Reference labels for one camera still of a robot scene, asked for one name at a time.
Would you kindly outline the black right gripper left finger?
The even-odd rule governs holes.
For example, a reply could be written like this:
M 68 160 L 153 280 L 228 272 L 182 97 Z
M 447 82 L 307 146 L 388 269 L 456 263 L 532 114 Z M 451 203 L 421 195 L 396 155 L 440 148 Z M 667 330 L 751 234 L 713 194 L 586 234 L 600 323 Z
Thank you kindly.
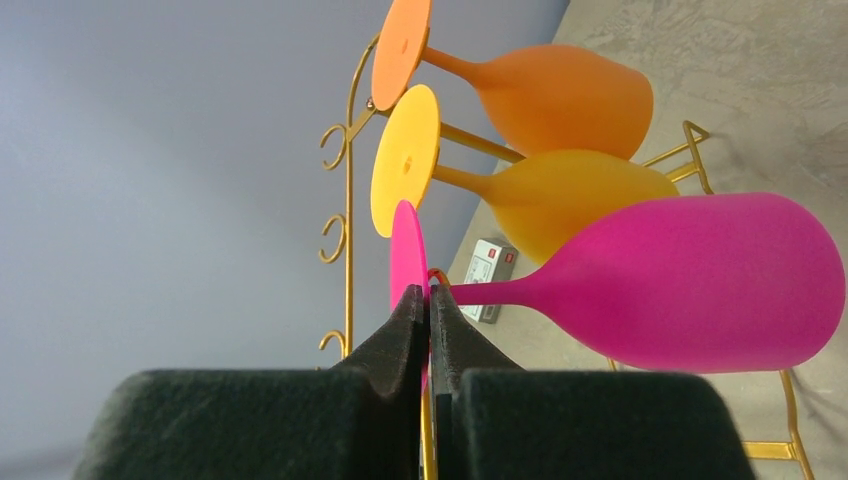
M 415 479 L 426 314 L 408 287 L 326 370 L 148 370 L 101 409 L 77 479 Z

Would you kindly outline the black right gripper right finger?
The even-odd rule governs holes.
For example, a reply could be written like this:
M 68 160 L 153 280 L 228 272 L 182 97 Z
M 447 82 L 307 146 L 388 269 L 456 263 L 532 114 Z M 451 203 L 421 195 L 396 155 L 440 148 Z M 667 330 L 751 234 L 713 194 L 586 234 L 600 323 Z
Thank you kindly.
M 430 290 L 442 479 L 751 479 L 728 408 L 680 373 L 528 371 Z

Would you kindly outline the magenta wine glass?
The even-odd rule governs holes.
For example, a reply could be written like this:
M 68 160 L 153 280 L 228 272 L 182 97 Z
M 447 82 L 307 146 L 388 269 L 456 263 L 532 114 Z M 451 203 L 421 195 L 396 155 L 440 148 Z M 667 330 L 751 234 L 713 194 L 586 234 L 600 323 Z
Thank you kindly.
M 533 273 L 453 285 L 459 305 L 534 309 L 628 366 L 779 371 L 814 357 L 846 303 L 821 222 L 774 193 L 670 197 L 591 224 Z

